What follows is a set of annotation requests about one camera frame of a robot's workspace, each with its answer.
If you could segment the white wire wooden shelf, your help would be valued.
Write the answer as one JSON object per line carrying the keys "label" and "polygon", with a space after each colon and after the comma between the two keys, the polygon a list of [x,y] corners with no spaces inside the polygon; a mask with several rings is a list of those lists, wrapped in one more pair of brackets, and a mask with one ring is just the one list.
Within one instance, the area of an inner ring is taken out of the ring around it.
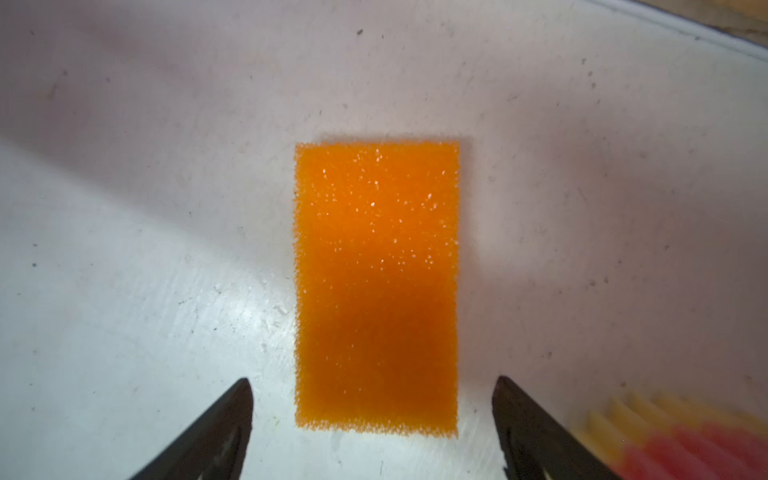
{"label": "white wire wooden shelf", "polygon": [[595,4],[767,61],[767,2],[600,0]]}

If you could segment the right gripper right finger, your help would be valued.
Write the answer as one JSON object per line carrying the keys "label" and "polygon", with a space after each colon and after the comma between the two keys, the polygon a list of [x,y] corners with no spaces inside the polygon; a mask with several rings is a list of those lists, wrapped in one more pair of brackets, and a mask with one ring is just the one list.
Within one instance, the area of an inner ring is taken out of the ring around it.
{"label": "right gripper right finger", "polygon": [[508,479],[619,478],[507,376],[496,381],[492,413]]}

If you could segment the yellow sponge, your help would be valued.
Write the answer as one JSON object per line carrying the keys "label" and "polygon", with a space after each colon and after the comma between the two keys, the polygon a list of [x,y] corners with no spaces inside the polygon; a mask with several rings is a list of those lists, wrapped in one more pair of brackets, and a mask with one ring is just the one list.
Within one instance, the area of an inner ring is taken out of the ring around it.
{"label": "yellow sponge", "polygon": [[295,149],[295,420],[453,437],[460,145]]}

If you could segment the pink smiley sponge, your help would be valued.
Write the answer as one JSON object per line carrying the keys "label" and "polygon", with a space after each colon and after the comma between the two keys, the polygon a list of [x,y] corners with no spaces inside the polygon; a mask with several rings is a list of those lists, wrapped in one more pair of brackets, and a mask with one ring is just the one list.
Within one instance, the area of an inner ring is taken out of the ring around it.
{"label": "pink smiley sponge", "polygon": [[692,398],[612,398],[571,433],[622,479],[767,477],[767,422]]}

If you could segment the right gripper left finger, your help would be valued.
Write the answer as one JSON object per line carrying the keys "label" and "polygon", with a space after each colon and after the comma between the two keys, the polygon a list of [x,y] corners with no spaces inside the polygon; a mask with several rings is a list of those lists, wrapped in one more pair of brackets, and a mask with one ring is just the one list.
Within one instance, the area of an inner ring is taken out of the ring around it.
{"label": "right gripper left finger", "polygon": [[252,431],[253,406],[250,382],[237,380],[132,479],[238,480]]}

